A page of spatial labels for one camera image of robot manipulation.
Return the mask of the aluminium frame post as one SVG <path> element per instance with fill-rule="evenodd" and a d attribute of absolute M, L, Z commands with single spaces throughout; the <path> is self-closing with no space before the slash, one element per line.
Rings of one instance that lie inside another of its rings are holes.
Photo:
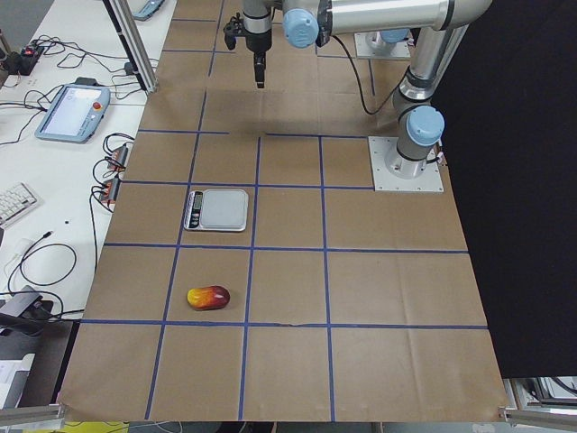
<path fill-rule="evenodd" d="M 134 75 L 141 89 L 147 95 L 156 92 L 159 81 L 153 71 L 128 2 L 125 0 L 104 0 L 103 3 L 127 58 L 133 66 Z"/>

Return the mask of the silver digital kitchen scale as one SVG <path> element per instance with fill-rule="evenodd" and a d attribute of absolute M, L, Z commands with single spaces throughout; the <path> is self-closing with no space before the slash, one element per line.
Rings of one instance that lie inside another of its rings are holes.
<path fill-rule="evenodd" d="M 193 190 L 188 194 L 183 228 L 187 231 L 242 232 L 249 195 L 242 189 Z"/>

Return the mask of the white keyboard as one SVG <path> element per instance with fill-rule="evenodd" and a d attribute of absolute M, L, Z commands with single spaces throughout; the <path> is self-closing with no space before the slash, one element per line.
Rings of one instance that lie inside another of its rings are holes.
<path fill-rule="evenodd" d="M 41 203 L 32 189 L 22 182 L 1 192 L 1 227 L 8 226 L 22 219 Z"/>

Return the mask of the blue teach pendant tablet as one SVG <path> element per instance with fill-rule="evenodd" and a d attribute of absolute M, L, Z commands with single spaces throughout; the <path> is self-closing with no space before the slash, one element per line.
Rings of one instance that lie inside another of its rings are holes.
<path fill-rule="evenodd" d="M 110 103 L 110 90 L 67 84 L 56 95 L 35 130 L 40 140 L 85 143 L 96 131 Z"/>

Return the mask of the red yellow mango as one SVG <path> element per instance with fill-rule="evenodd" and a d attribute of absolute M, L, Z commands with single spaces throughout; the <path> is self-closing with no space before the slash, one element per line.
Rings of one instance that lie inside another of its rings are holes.
<path fill-rule="evenodd" d="M 230 302 L 230 298 L 228 289 L 219 285 L 193 288 L 187 293 L 188 305 L 197 311 L 223 309 Z"/>

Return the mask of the black power adapter brick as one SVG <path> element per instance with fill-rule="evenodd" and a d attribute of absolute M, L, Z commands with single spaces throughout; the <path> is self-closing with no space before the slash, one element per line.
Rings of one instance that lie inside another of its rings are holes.
<path fill-rule="evenodd" d="M 124 73 L 126 76 L 133 76 L 135 74 L 134 68 L 131 62 L 125 62 Z"/>

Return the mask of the black power strip red switch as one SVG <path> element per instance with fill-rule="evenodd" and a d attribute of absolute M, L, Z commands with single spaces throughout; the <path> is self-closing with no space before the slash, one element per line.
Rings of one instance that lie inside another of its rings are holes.
<path fill-rule="evenodd" d="M 43 52 L 44 48 L 35 43 L 30 43 L 22 48 L 18 73 L 21 76 L 30 76 Z"/>

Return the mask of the brown paper mat blue grid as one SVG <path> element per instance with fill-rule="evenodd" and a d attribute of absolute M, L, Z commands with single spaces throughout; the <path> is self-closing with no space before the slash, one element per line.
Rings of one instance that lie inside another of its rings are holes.
<path fill-rule="evenodd" d="M 72 421 L 492 421 L 506 402 L 446 167 L 377 192 L 363 113 L 404 61 L 273 30 L 263 89 L 226 49 L 238 1 L 180 1 L 59 400 Z M 249 195 L 242 232 L 183 228 L 193 190 Z M 190 289 L 219 285 L 223 309 Z"/>

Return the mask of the orange black adapter box lower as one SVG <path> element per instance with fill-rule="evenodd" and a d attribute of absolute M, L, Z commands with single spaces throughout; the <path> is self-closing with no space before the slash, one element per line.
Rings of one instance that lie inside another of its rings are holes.
<path fill-rule="evenodd" d="M 107 180 L 103 186 L 103 189 L 101 190 L 99 201 L 106 206 L 114 205 L 121 183 L 122 181 L 118 177 Z"/>

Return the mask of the orange black adapter box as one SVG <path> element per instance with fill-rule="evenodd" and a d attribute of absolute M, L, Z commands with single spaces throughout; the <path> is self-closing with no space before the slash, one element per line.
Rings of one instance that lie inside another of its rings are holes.
<path fill-rule="evenodd" d="M 108 169 L 111 171 L 124 171 L 129 155 L 127 143 L 112 150 L 108 159 Z"/>
<path fill-rule="evenodd" d="M 121 183 L 122 181 L 118 177 L 107 180 L 103 186 L 103 189 L 101 190 L 99 201 L 106 206 L 114 205 Z"/>

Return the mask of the orange black adapter box upper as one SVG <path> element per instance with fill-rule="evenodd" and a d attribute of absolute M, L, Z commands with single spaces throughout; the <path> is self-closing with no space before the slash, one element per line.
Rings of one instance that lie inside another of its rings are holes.
<path fill-rule="evenodd" d="M 127 143 L 112 150 L 108 159 L 108 169 L 111 171 L 124 171 L 129 155 Z"/>

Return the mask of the grey usb hub dock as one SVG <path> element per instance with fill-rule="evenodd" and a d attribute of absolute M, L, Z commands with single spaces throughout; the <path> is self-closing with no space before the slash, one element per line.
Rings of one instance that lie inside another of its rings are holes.
<path fill-rule="evenodd" d="M 26 309 L 41 299 L 41 294 L 25 286 L 1 307 L 1 332 L 14 331 L 27 336 L 38 335 L 43 325 L 34 319 L 22 318 Z"/>

